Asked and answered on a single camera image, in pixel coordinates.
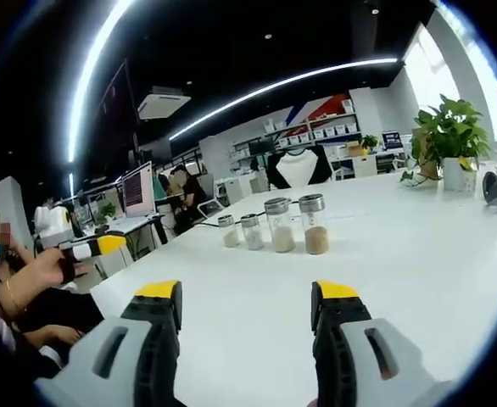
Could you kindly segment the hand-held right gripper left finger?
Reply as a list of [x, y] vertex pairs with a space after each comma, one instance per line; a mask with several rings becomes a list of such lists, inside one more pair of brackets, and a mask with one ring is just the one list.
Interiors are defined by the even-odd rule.
[[36, 380], [48, 406], [179, 406], [174, 394], [182, 287], [178, 280], [138, 290], [70, 350], [52, 379]]

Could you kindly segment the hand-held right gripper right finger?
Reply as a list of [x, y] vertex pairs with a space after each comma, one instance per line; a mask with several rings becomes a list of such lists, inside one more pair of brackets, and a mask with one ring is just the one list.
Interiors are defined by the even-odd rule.
[[435, 379], [421, 350], [383, 318], [372, 318], [351, 287], [311, 285], [317, 406], [438, 406], [453, 382]]

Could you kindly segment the person's left hand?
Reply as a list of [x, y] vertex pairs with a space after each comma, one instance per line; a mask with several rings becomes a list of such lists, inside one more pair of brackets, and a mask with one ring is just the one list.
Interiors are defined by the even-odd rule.
[[60, 287], [75, 279], [74, 263], [66, 259], [59, 248], [48, 248], [21, 269], [17, 277], [22, 277], [31, 288], [41, 291], [49, 287]]

